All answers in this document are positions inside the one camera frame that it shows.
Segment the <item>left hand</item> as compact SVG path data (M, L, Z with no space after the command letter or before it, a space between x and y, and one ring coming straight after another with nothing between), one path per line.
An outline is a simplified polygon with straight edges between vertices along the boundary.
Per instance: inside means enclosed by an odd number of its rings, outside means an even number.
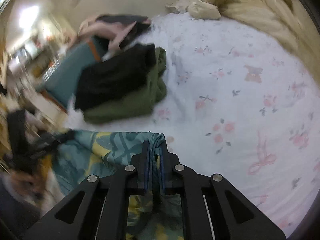
M23 197L29 196L35 200L41 200L43 198L47 178L44 177L41 172L28 174L20 171L12 171L9 177L12 188L19 195Z

